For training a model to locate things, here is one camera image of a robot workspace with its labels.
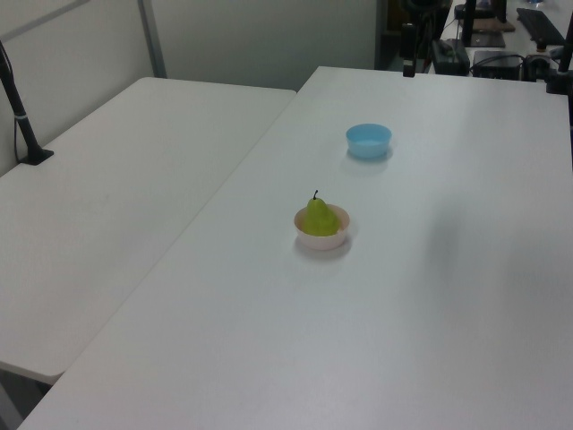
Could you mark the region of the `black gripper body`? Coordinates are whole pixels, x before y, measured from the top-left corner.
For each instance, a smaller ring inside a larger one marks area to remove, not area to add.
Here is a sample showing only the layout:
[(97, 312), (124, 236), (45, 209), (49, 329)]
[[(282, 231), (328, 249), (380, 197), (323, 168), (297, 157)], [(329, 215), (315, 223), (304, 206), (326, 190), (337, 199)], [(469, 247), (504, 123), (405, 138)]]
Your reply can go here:
[(404, 62), (415, 59), (415, 26), (412, 23), (404, 23), (401, 27), (401, 58)]

